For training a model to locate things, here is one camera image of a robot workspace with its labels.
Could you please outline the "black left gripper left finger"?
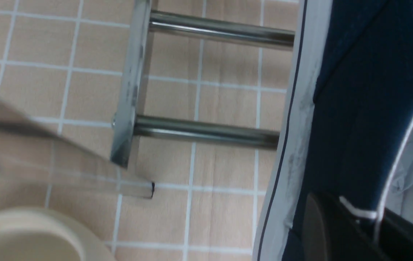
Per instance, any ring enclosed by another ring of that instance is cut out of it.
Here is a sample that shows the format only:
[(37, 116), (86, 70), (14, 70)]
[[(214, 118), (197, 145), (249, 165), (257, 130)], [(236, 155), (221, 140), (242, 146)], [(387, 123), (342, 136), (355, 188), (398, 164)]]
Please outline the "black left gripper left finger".
[(326, 193), (306, 197), (303, 221), (306, 261), (390, 261), (348, 211)]

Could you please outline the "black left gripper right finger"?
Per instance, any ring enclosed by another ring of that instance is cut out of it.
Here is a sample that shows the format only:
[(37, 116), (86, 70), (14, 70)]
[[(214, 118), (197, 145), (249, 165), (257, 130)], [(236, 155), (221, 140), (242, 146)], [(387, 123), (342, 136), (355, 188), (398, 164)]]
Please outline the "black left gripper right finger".
[(413, 223), (384, 209), (379, 214), (378, 261), (413, 261)]

